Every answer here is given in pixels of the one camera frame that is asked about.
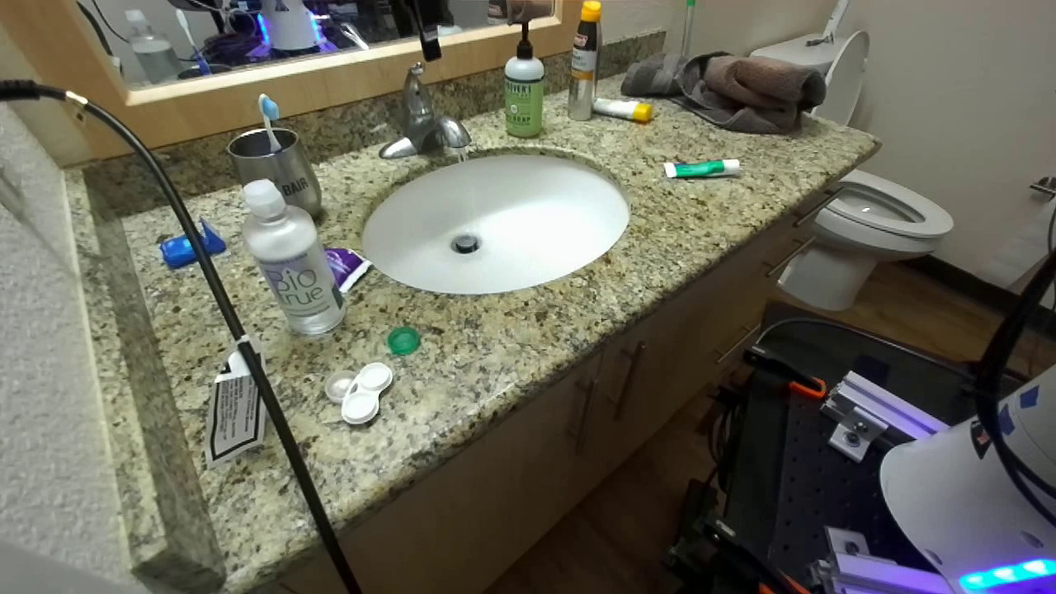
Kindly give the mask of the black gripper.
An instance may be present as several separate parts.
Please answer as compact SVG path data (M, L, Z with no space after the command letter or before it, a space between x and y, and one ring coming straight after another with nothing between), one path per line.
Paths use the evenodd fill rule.
M443 24L443 0L389 0L392 3L392 20L400 34L414 34L419 29L419 49L422 61L443 61L440 45L440 24Z

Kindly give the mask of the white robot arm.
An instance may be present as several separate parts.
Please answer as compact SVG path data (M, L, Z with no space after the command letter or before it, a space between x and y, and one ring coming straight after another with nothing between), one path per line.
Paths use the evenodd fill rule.
M487 421L392 511L406 570L400 594L476 594L512 568L592 487L636 452L696 388L719 377L762 315L762 264L749 245L658 298L619 335ZM1002 561L1050 551L1050 498L1025 472L1054 468L1054 383L1025 383L1001 426L918 429L868 468L868 491L931 568L973 586Z

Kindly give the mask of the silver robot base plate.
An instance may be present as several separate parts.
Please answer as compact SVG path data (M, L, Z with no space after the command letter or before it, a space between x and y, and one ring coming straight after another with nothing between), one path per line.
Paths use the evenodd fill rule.
M911 441L942 432L938 417L856 371L828 388L823 409L834 420L828 447L851 462L862 462L885 432Z

